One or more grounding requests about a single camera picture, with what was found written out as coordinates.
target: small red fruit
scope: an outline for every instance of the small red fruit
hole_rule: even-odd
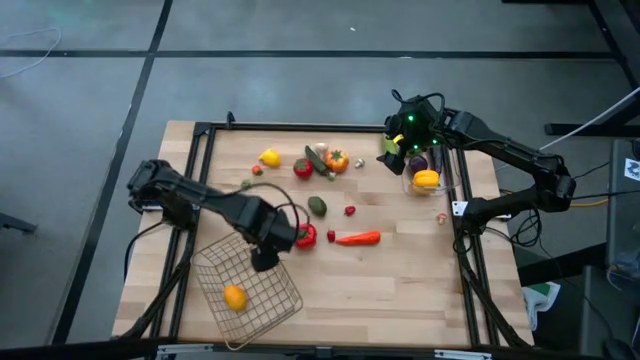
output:
[[[344,214],[347,215],[347,216],[351,216],[355,212],[356,212],[356,207],[355,206],[347,206],[347,207],[344,208]]]
[[[251,168],[251,172],[253,173],[253,175],[260,176],[262,175],[262,168],[260,167],[260,165],[254,165]]]

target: yellow lemon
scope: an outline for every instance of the yellow lemon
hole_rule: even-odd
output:
[[[259,159],[269,167],[280,166],[280,154],[273,149],[265,150]]]

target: orange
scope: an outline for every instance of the orange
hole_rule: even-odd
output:
[[[224,287],[224,301],[234,311],[241,311],[247,306],[247,294],[238,285]]]

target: wooden tabletop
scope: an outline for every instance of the wooden tabletop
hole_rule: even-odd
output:
[[[184,171],[194,122],[170,121],[158,158]],[[295,159],[304,157],[304,146],[326,142],[350,154],[352,164],[363,158],[362,169],[349,169],[335,182],[314,175],[299,181],[292,173]],[[200,158],[204,153],[201,141]],[[251,166],[267,148],[282,156],[279,169],[265,169],[260,181],[283,187],[300,204],[317,195],[328,207],[324,219],[313,217],[318,229],[311,251],[293,249],[281,256],[303,300],[304,307],[254,343],[296,345],[459,347],[469,346],[464,301],[449,221],[438,225],[436,215],[448,213],[447,196],[412,197],[405,194],[401,177],[393,175],[375,157],[381,152],[380,134],[217,131],[207,184],[224,192],[235,190],[251,178]],[[474,196],[498,196],[493,164],[487,155],[467,152]],[[268,188],[250,191],[272,204],[285,201]],[[355,205],[354,216],[343,209]],[[160,220],[146,213],[140,228]],[[507,232],[494,220],[491,226]],[[338,237],[379,230],[382,240],[374,247],[342,247],[326,241],[331,228]],[[229,225],[218,215],[203,211],[196,251],[229,234]],[[158,291],[171,229],[166,226],[138,240],[122,292],[113,334],[128,330]],[[520,291],[511,244],[486,232],[481,237],[494,302],[526,341],[533,343]],[[173,297],[163,317],[161,334],[168,333]],[[487,343],[482,306],[476,299],[481,339]],[[179,340],[222,342],[223,339],[192,271],[185,298]]]

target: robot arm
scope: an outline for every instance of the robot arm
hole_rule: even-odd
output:
[[[396,175],[402,174],[407,151],[443,143],[452,149],[482,151],[533,176],[535,184],[529,189],[492,200],[469,200],[461,219],[467,233],[481,234],[486,223],[500,215],[515,216],[532,208],[545,212],[569,208],[576,183],[561,156],[543,154],[495,133],[468,112],[445,112],[444,108],[438,112],[425,97],[400,101],[398,113],[385,121],[385,134],[398,144],[398,154],[387,152],[378,158]]]
[[[187,179],[164,160],[143,161],[127,188],[132,208],[141,213],[145,202],[157,202],[163,219],[180,229],[195,226],[194,205],[220,214],[248,243],[256,245],[251,251],[256,271],[274,267],[278,252],[289,252],[296,240],[297,230],[289,225],[282,209],[258,196],[237,191],[225,194]]]

